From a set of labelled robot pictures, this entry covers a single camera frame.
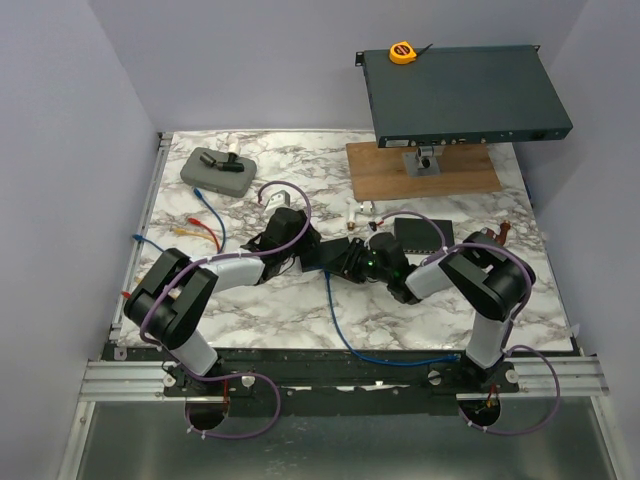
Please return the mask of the black TP-Link network switch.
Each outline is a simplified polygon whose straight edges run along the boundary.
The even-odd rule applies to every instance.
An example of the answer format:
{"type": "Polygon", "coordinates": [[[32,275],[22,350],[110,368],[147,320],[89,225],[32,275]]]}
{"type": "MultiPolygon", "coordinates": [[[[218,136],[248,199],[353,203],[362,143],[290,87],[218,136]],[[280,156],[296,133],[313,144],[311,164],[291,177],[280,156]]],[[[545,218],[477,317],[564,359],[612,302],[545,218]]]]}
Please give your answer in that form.
{"type": "Polygon", "coordinates": [[[394,219],[394,236],[406,254],[429,255],[437,252],[442,241],[436,229],[419,218],[394,219]]]}

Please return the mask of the red-brown handle tool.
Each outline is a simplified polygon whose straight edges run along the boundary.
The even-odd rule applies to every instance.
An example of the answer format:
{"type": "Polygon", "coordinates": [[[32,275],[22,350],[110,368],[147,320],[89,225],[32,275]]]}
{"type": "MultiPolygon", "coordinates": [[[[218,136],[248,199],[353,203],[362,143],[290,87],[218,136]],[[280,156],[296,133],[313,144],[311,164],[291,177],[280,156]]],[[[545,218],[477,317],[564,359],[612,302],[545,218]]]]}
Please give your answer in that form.
{"type": "Polygon", "coordinates": [[[489,227],[484,227],[481,230],[481,232],[488,238],[492,239],[497,244],[504,246],[506,244],[507,237],[510,230],[511,230],[511,223],[509,221],[503,221],[499,225],[498,231],[495,231],[489,227]]]}

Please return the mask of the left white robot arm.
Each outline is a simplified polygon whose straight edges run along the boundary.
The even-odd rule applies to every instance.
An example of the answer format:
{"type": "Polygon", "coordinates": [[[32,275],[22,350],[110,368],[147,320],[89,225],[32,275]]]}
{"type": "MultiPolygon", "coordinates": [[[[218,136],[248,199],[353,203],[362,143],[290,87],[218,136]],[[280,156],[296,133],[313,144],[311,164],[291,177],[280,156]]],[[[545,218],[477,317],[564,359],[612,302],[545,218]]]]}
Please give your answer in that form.
{"type": "Polygon", "coordinates": [[[168,248],[126,299],[124,315],[188,369],[187,382],[197,393],[212,394],[222,372],[217,352],[198,331],[210,297],[269,281],[287,260],[310,253],[320,241],[305,211],[279,207],[266,229],[237,253],[193,262],[168,248]]]}

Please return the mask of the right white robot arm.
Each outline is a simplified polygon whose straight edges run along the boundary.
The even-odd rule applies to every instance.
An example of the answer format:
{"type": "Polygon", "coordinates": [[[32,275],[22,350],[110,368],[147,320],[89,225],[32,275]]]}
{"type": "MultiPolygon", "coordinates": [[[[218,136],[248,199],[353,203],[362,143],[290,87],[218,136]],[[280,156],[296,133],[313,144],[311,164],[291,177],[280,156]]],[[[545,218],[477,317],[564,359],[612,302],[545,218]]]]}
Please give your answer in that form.
{"type": "Polygon", "coordinates": [[[324,270],[356,284],[381,282],[396,301],[409,305],[456,288],[474,310],[466,362],[459,370],[462,384],[474,392],[496,380],[495,367],[504,358],[512,323],[536,282],[524,260],[480,232],[419,265],[410,263],[393,234],[377,233],[367,242],[351,241],[324,270]]]}

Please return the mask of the white faucet pipe fitting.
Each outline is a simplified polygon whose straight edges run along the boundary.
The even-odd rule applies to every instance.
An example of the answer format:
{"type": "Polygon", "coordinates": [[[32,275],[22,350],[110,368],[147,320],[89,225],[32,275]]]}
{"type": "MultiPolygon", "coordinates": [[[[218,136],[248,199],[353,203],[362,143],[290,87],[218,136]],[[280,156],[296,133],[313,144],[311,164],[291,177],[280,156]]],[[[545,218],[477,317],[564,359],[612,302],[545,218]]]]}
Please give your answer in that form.
{"type": "Polygon", "coordinates": [[[353,231],[356,227],[358,215],[372,215],[375,213],[375,204],[372,201],[357,201],[355,198],[348,198],[346,227],[348,231],[353,231]]]}

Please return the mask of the wooden board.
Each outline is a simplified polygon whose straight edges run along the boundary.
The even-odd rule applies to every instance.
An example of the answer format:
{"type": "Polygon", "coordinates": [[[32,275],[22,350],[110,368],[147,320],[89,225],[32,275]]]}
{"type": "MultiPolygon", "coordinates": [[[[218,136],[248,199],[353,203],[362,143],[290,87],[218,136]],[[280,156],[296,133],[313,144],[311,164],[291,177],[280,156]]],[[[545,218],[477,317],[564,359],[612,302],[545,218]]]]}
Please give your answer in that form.
{"type": "Polygon", "coordinates": [[[358,201],[493,193],[502,189],[484,145],[380,148],[346,145],[358,201]]]}

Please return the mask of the black T-shaped fitting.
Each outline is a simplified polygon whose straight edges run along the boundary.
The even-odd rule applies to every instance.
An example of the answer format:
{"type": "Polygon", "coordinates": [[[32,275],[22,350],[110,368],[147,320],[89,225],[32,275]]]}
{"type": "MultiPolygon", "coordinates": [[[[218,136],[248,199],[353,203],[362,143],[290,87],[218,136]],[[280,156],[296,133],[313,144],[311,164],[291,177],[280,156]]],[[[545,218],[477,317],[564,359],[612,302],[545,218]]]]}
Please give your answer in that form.
{"type": "Polygon", "coordinates": [[[199,160],[208,168],[215,168],[222,172],[241,173],[245,171],[245,166],[238,161],[238,158],[236,153],[229,152],[225,161],[218,161],[211,153],[203,151],[199,160]]]}

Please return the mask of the grey metal stand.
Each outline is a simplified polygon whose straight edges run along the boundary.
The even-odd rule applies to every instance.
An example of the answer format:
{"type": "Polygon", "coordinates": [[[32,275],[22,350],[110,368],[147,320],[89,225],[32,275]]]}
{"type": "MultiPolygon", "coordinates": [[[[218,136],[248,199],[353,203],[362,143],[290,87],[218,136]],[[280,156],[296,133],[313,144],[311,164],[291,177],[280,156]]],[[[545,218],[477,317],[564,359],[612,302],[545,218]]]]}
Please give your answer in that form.
{"type": "Polygon", "coordinates": [[[404,153],[402,158],[408,175],[414,178],[439,176],[438,160],[444,149],[444,146],[420,146],[414,152],[404,153]]]}

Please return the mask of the grey case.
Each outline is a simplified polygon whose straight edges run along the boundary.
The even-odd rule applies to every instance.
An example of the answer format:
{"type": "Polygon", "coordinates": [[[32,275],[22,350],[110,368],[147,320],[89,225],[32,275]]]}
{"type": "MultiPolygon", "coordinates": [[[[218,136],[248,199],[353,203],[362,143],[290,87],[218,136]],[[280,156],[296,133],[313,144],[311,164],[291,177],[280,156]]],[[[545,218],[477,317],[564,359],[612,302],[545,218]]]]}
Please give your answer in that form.
{"type": "Polygon", "coordinates": [[[238,161],[245,166],[241,173],[222,172],[215,168],[206,167],[200,160],[200,154],[208,151],[218,161],[227,159],[226,152],[211,150],[209,148],[195,148],[180,171],[181,180],[189,186],[207,190],[234,198],[242,198],[257,173],[257,164],[246,157],[239,156],[238,161]]]}

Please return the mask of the yellow tape measure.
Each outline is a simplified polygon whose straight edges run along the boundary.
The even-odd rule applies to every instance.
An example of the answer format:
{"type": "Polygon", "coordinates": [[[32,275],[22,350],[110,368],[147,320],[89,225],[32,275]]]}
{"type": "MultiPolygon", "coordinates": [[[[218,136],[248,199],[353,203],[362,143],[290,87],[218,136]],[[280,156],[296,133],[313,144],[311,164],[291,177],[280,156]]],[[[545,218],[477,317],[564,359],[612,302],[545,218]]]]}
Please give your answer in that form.
{"type": "Polygon", "coordinates": [[[407,65],[415,62],[432,46],[430,43],[421,49],[415,49],[408,41],[397,42],[389,48],[388,57],[393,64],[407,65]]]}

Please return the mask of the dark green rack unit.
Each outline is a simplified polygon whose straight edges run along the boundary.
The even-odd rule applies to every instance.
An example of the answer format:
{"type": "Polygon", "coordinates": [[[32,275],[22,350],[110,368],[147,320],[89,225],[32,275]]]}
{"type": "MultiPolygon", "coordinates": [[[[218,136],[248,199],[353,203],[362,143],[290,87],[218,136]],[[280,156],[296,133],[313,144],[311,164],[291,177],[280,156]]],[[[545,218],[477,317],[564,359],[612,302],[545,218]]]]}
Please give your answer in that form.
{"type": "Polygon", "coordinates": [[[381,148],[564,139],[573,123],[534,45],[357,53],[381,148]]]}

